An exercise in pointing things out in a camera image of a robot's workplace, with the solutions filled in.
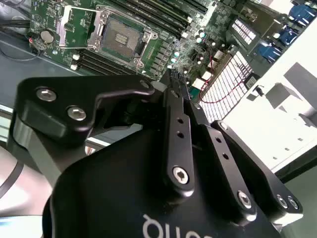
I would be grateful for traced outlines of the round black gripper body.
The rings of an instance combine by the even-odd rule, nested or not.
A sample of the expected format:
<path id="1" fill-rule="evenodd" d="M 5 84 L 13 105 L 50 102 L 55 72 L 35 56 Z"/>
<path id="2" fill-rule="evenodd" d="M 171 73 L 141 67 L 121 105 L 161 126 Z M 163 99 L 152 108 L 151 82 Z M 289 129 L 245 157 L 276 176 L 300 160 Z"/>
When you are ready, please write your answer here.
<path id="1" fill-rule="evenodd" d="M 220 209 L 223 197 L 207 166 L 203 147 L 192 146 L 195 189 L 175 198 L 163 186 L 93 175 L 82 162 L 59 177 L 43 213 L 46 238 L 277 238 L 279 232 L 263 212 L 245 226 L 233 223 Z"/>

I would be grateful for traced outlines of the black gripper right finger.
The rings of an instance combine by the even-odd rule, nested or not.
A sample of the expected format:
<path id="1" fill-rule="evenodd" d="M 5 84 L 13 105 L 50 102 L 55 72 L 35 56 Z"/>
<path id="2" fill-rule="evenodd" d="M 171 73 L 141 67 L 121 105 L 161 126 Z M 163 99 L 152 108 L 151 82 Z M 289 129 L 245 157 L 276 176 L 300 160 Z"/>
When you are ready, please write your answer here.
<path id="1" fill-rule="evenodd" d="M 221 120 L 209 123 L 203 110 L 190 101 L 186 83 L 182 95 L 194 137 L 208 156 L 207 167 L 223 196 L 219 209 L 239 226 L 256 221 L 260 212 L 277 226 L 301 219 L 299 200 L 242 139 Z"/>

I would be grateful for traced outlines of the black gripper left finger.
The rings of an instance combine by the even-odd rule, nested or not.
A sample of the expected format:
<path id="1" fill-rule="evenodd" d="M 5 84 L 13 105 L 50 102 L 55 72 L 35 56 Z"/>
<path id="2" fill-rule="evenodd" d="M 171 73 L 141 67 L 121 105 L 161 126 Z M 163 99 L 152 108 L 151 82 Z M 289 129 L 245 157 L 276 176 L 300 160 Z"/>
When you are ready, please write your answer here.
<path id="1" fill-rule="evenodd" d="M 52 185 L 78 161 L 124 182 L 145 167 L 143 181 L 188 198 L 195 179 L 184 91 L 140 75 L 28 78 L 17 87 L 10 142 Z"/>

